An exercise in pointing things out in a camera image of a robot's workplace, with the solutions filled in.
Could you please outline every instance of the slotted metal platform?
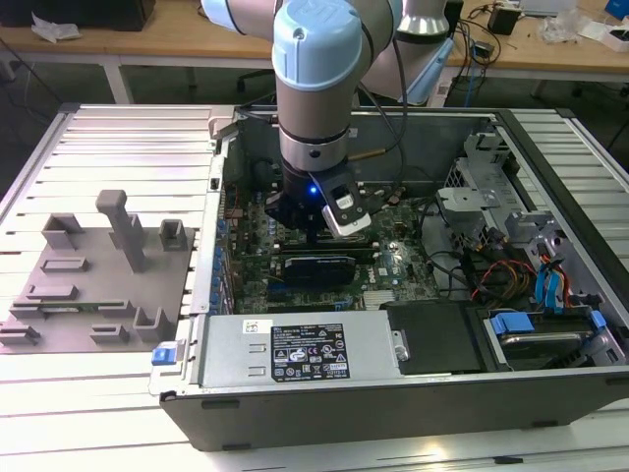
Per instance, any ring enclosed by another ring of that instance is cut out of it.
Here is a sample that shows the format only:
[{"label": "slotted metal platform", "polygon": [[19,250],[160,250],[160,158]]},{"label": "slotted metal platform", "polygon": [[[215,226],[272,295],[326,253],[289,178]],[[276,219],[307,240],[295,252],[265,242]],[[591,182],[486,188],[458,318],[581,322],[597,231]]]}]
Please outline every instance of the slotted metal platform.
[{"label": "slotted metal platform", "polygon": [[[0,206],[0,323],[46,241],[52,212],[73,212],[83,227],[109,227],[95,197],[122,189],[144,227],[181,219],[199,230],[213,144],[209,106],[90,106],[57,115]],[[197,264],[193,251],[191,269]],[[194,273],[186,281],[187,315]]]},{"label": "slotted metal platform", "polygon": [[[574,118],[554,110],[513,110],[555,173],[629,268],[629,181],[618,163]],[[546,201],[523,168],[518,175],[538,209]]]}]

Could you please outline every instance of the red wire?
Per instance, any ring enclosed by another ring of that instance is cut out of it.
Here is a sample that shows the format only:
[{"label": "red wire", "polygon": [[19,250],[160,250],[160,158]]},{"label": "red wire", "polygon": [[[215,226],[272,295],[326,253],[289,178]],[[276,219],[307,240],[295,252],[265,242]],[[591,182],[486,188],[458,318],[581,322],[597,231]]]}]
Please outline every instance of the red wire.
[{"label": "red wire", "polygon": [[[533,275],[537,275],[537,273],[533,270],[531,265],[529,265],[527,263],[523,263],[521,261],[516,261],[516,260],[512,259],[512,260],[509,260],[509,261],[498,261],[497,263],[493,263],[492,265],[490,265],[489,268],[487,269],[487,271],[485,272],[485,274],[483,275],[483,277],[481,278],[481,283],[485,283],[486,279],[489,277],[491,272],[497,266],[509,266],[509,264],[515,264],[516,266],[522,266],[526,270],[528,270],[530,273],[532,273]],[[474,300],[474,298],[479,294],[479,292],[480,292],[480,290],[478,288],[476,290],[474,290],[474,292],[472,292],[472,300]]]}]

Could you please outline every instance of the wooden table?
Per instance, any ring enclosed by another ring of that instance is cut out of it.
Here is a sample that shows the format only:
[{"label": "wooden table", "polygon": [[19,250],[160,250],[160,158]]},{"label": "wooden table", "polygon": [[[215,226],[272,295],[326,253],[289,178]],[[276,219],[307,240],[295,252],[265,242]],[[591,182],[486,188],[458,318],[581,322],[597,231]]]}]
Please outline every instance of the wooden table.
[{"label": "wooden table", "polygon": [[[197,12],[199,0],[157,0],[142,31],[81,28],[82,38],[50,43],[29,28],[0,28],[29,62],[98,64],[116,103],[133,103],[124,65],[270,69],[271,45],[212,24]],[[0,61],[15,57],[0,47]]]},{"label": "wooden table", "polygon": [[[462,18],[487,0],[466,0]],[[604,11],[606,0],[580,0],[581,13],[594,21],[617,24]],[[486,27],[489,13],[480,14],[473,21]],[[582,37],[579,42],[546,44],[538,29],[542,20],[524,18],[511,35],[499,35],[502,51],[495,64],[486,71],[488,77],[535,79],[539,81],[624,82],[629,80],[629,54],[614,52],[597,41]],[[480,28],[471,26],[471,37],[496,45],[496,41]],[[437,90],[448,90],[463,64],[465,47],[460,33],[455,37],[455,48],[444,68]],[[444,95],[434,95],[431,106],[443,106]]]},{"label": "wooden table", "polygon": [[[464,18],[486,0],[467,0]],[[581,0],[583,13],[602,21],[606,0]],[[241,36],[213,25],[197,13],[197,0],[157,0],[155,11],[140,32],[81,29],[84,37],[57,44],[36,36],[28,28],[0,28],[0,37],[27,61],[99,64],[103,67],[117,103],[133,102],[120,67],[123,65],[229,67],[267,69],[270,44]],[[486,25],[488,14],[476,21]],[[513,34],[501,36],[502,53],[488,70],[490,77],[622,82],[629,80],[629,54],[615,53],[602,44],[583,38],[579,43],[544,44],[537,34],[540,20],[518,22]],[[463,40],[456,35],[457,47],[448,60],[437,90],[448,90],[449,82],[463,62]],[[476,27],[476,40],[494,42]],[[15,60],[0,50],[0,61]],[[443,104],[445,95],[436,95],[430,104]]]}]

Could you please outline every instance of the power supply label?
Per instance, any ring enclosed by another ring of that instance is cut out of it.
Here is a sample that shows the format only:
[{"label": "power supply label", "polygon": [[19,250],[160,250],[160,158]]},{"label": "power supply label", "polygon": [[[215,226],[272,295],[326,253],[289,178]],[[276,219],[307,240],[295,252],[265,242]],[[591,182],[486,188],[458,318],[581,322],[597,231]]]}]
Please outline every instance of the power supply label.
[{"label": "power supply label", "polygon": [[349,379],[343,324],[272,327],[271,376],[276,382]]}]

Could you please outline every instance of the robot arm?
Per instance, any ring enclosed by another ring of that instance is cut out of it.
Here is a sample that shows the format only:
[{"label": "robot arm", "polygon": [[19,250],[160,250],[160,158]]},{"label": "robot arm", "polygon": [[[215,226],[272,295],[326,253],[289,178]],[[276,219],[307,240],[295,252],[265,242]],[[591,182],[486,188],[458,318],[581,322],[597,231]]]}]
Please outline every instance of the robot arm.
[{"label": "robot arm", "polygon": [[[409,17],[402,3],[203,0],[214,23],[273,41],[283,191],[267,212],[285,226],[313,236],[324,221],[341,237],[371,224],[346,165],[347,132],[357,85]],[[390,71],[380,78],[395,82]]]}]

